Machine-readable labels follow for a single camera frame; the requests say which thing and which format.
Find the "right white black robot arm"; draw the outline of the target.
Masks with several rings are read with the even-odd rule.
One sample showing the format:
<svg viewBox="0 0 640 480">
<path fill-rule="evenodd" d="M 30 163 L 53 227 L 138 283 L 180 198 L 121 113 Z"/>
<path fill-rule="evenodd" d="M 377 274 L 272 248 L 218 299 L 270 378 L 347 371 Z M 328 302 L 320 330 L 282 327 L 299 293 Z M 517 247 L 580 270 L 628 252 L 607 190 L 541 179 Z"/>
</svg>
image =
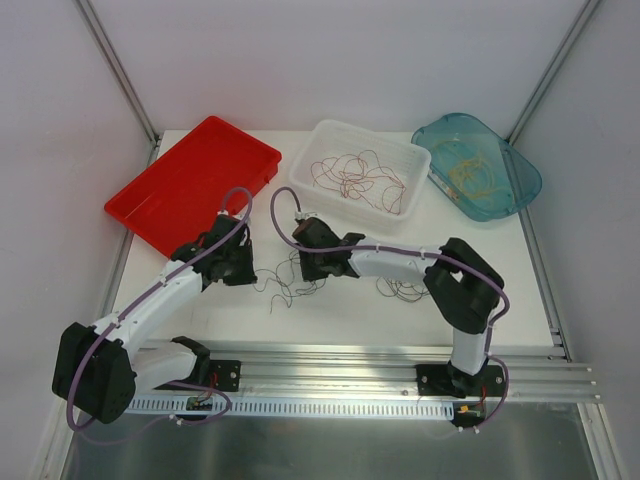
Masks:
<svg viewBox="0 0 640 480">
<path fill-rule="evenodd" d="M 292 236 L 306 281 L 381 277 L 425 287 L 453 329 L 450 360 L 442 373 L 427 377 L 429 386 L 464 398 L 483 385 L 490 316 L 504 300 L 504 280 L 464 240 L 450 238 L 430 252 L 383 244 L 360 233 L 340 238 L 316 217 L 299 219 Z"/>
</svg>

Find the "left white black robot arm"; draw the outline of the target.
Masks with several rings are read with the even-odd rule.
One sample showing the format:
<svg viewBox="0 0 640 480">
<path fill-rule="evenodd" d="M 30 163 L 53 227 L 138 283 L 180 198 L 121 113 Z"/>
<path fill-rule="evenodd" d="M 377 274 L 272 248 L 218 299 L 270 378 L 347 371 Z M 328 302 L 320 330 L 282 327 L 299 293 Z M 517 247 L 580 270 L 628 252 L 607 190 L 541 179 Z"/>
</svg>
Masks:
<svg viewBox="0 0 640 480">
<path fill-rule="evenodd" d="M 74 322 L 64 330 L 53 393 L 66 400 L 68 409 L 108 424 L 138 393 L 173 381 L 189 389 L 208 385 L 210 351 L 203 344 L 178 336 L 153 350 L 142 346 L 210 285 L 250 285 L 256 279 L 246 219 L 219 213 L 210 230 L 174 251 L 139 297 L 89 326 Z"/>
</svg>

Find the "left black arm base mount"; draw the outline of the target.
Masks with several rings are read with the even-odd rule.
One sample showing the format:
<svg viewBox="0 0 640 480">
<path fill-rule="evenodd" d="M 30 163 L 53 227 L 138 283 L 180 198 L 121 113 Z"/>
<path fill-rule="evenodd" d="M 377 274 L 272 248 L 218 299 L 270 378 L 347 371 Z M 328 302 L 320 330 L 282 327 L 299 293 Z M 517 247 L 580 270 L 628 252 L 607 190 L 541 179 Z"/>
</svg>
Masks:
<svg viewBox="0 0 640 480">
<path fill-rule="evenodd" d="M 196 361 L 191 369 L 186 365 L 171 364 L 149 377 L 151 389 L 216 389 L 237 392 L 241 379 L 239 360 Z"/>
</svg>

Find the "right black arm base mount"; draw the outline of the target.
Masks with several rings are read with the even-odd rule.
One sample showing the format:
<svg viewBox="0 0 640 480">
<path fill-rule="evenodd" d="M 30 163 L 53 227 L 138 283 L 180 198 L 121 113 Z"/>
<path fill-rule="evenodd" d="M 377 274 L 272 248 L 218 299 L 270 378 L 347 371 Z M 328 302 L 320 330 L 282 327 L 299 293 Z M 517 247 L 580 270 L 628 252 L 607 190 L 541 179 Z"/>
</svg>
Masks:
<svg viewBox="0 0 640 480">
<path fill-rule="evenodd" d="M 426 363 L 415 366 L 419 396 L 501 397 L 507 386 L 503 369 L 485 365 L 476 375 L 463 373 L 444 363 Z"/>
</svg>

